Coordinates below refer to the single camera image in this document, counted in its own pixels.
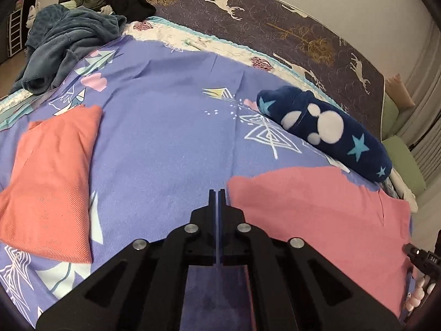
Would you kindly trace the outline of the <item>white gloved right hand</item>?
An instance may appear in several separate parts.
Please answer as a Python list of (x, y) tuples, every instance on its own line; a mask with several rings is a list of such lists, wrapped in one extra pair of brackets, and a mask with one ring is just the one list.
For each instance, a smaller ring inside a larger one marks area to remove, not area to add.
[(414, 271), (410, 276), (404, 309), (412, 312), (418, 308), (422, 301), (431, 294), (436, 283), (429, 276), (423, 275), (420, 271)]

